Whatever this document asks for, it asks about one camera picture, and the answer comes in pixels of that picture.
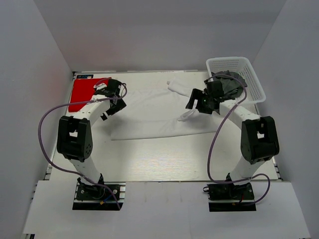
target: white wall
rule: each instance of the white wall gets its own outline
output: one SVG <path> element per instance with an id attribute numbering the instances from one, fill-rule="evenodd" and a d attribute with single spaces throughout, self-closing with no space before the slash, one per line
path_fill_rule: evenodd
<path id="1" fill-rule="evenodd" d="M 38 122 L 64 101 L 72 73 L 32 0 L 2 0 L 0 22 L 0 237 L 15 239 L 47 167 Z M 49 153 L 58 115 L 44 125 Z"/>
<path id="2" fill-rule="evenodd" d="M 35 0 L 73 71 L 206 68 L 254 60 L 285 0 Z"/>
<path id="3" fill-rule="evenodd" d="M 312 238 L 319 238 L 319 1 L 287 0 L 254 68 L 275 118 L 283 178 L 292 182 Z"/>

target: red towel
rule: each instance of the red towel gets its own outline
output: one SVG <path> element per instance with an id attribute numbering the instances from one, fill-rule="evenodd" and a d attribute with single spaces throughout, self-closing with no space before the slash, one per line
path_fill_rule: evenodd
<path id="1" fill-rule="evenodd" d="M 103 78 L 97 79 L 76 79 L 73 84 L 73 90 L 71 94 L 70 102 L 80 102 L 80 101 L 89 101 L 93 94 L 94 89 L 93 86 Z M 107 84 L 109 79 L 105 79 L 103 83 Z M 69 106 L 69 112 L 78 112 L 82 109 L 85 104 Z"/>

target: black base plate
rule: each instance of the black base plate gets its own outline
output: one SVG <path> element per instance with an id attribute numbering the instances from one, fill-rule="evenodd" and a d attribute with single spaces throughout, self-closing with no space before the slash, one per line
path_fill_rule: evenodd
<path id="1" fill-rule="evenodd" d="M 116 199 L 119 201 L 120 208 L 123 205 L 123 198 L 120 198 L 121 187 L 125 186 L 122 184 L 105 184 L 112 191 L 117 190 L 115 194 Z M 78 188 L 76 190 L 75 201 L 73 202 L 73 210 L 83 210 L 83 211 L 119 211 L 114 198 L 111 196 L 111 193 L 105 189 L 102 192 L 103 194 L 99 198 L 92 197 L 90 195 L 89 190 L 86 191 L 85 185 L 78 184 Z M 100 204 L 104 199 L 109 198 L 105 203 Z"/>
<path id="2" fill-rule="evenodd" d="M 72 210 L 82 210 L 82 211 L 119 211 L 118 205 L 114 203 L 104 203 L 100 204 L 99 202 L 96 203 L 81 203 L 81 202 L 74 202 Z"/>
<path id="3" fill-rule="evenodd" d="M 117 190 L 117 193 L 115 194 L 116 199 L 118 200 L 120 197 L 120 187 L 122 185 L 119 184 L 106 184 L 106 186 L 108 186 L 112 191 L 113 190 Z M 108 196 L 110 196 L 110 192 L 105 189 L 103 196 L 100 196 L 98 198 L 94 198 L 92 197 L 92 195 L 90 195 L 90 193 L 88 193 L 85 189 L 85 185 L 83 184 L 78 184 L 78 190 L 76 192 L 76 200 L 79 201 L 92 201 L 92 200 L 100 200 L 103 201 L 104 199 L 106 199 Z"/>
<path id="4" fill-rule="evenodd" d="M 248 183 L 242 188 L 240 194 L 232 195 L 229 193 L 227 184 L 209 184 L 209 211 L 210 212 L 251 212 L 256 211 L 256 205 L 252 204 L 255 196 L 253 188 Z"/>

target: plastic basket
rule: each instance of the plastic basket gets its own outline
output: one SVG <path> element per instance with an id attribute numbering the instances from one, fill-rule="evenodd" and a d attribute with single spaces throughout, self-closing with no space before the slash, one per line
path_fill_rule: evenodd
<path id="1" fill-rule="evenodd" d="M 209 76 L 211 72 L 234 71 L 240 74 L 247 83 L 247 99 L 242 104 L 255 104 L 263 102 L 266 99 L 265 92 L 258 80 L 254 68 L 246 57 L 218 57 L 206 61 Z M 236 100 L 244 98 L 244 92 Z"/>

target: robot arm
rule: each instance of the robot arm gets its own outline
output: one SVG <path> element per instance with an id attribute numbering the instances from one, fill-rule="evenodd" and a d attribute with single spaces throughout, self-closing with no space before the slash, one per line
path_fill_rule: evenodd
<path id="1" fill-rule="evenodd" d="M 212 114 L 216 111 L 228 117 L 241 129 L 242 153 L 236 167 L 226 176 L 226 181 L 229 183 L 210 184 L 207 192 L 211 200 L 241 199 L 245 191 L 252 192 L 248 178 L 251 178 L 261 165 L 279 153 L 275 121 L 272 117 L 261 117 L 241 106 L 233 109 L 237 103 L 224 96 L 220 81 L 206 80 L 205 84 L 204 91 L 193 89 L 186 108 L 192 109 L 197 100 L 196 109 L 199 112 Z"/>
<path id="2" fill-rule="evenodd" d="M 72 116 L 62 116 L 59 121 L 57 151 L 63 154 L 78 172 L 99 184 L 104 184 L 104 179 L 91 157 L 93 149 L 91 126 L 99 117 L 106 120 L 109 115 L 123 109 L 126 104 L 122 99 L 101 102 L 96 100 L 119 97 L 121 85 L 121 82 L 114 79 L 109 79 L 107 85 L 104 83 L 98 85 L 91 99 L 95 102 L 86 104 L 81 111 Z M 84 184 L 86 191 L 91 191 L 93 196 L 100 194 L 101 189 L 83 177 L 79 178 L 78 182 Z"/>
<path id="3" fill-rule="evenodd" d="M 219 113 L 226 116 L 235 104 L 234 100 L 220 103 Z M 232 181 L 250 178 L 261 165 L 279 153 L 275 122 L 272 117 L 261 117 L 242 106 L 238 106 L 228 119 L 241 129 L 242 152 L 229 177 Z M 249 180 L 246 180 L 234 185 L 244 185 L 248 182 Z"/>

